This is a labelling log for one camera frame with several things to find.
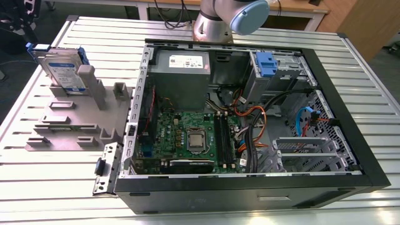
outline motherboard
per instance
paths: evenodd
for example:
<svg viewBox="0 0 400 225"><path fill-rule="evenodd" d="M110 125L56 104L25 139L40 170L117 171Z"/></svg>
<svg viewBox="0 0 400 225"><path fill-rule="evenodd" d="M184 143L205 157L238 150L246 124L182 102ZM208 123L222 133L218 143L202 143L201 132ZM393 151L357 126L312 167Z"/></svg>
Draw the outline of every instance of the motherboard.
<svg viewBox="0 0 400 225"><path fill-rule="evenodd" d="M237 127L236 116L160 113L154 144L141 145L136 166L144 174L169 173L166 167L180 169L189 164L196 165L193 173L238 173L233 149Z"/></svg>

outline open computer tower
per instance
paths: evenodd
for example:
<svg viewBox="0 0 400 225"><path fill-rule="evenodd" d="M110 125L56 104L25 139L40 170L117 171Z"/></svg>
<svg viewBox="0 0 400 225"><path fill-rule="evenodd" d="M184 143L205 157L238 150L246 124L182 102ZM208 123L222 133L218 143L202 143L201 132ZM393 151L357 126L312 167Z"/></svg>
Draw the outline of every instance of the open computer tower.
<svg viewBox="0 0 400 225"><path fill-rule="evenodd" d="M138 214L321 207L390 185L312 49L146 40L93 194Z"/></svg>

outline chip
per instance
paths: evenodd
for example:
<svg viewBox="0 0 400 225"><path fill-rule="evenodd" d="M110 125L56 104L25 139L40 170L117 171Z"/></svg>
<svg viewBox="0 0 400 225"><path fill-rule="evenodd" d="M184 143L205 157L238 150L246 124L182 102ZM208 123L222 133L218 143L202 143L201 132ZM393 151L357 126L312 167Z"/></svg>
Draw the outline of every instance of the chip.
<svg viewBox="0 0 400 225"><path fill-rule="evenodd" d="M202 147L202 135L200 135L200 134L189 135L189 146L190 147Z"/></svg>

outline metal bracket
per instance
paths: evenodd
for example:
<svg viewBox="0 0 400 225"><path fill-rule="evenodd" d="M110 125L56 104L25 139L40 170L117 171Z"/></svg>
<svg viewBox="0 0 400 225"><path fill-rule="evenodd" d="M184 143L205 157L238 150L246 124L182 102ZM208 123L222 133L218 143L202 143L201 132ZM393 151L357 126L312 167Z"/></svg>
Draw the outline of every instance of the metal bracket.
<svg viewBox="0 0 400 225"><path fill-rule="evenodd" d="M97 174L93 196L116 195L113 187L118 174L121 145L117 142L106 144L102 156L97 161L94 173Z"/></svg>

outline desk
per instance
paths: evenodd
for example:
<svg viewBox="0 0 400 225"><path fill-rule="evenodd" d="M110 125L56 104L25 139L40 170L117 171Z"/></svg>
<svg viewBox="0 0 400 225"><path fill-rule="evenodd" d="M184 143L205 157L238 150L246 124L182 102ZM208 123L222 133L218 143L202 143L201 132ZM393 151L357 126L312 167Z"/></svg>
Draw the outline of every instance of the desk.
<svg viewBox="0 0 400 225"><path fill-rule="evenodd" d="M52 43L85 49L104 86L134 87L145 38L192 40L189 27L162 22L80 17ZM293 225L400 223L400 106L350 42L334 33L258 29L237 44L314 49L392 186L321 209L136 216L117 197L92 197L102 150L28 152L25 141L53 99L37 67L0 126L0 222L38 225Z"/></svg>
<svg viewBox="0 0 400 225"><path fill-rule="evenodd" d="M133 6L138 9L138 16L141 20L149 20L148 8L156 7L153 0L53 0L56 2L73 2L102 5ZM189 10L200 10L201 0L184 0ZM314 31L324 18L329 13L329 8L321 1L318 6L308 3L308 0L280 0L281 2L281 16L309 18L305 31ZM160 8L181 8L180 0L157 0ZM277 2L270 5L269 15L277 15Z"/></svg>

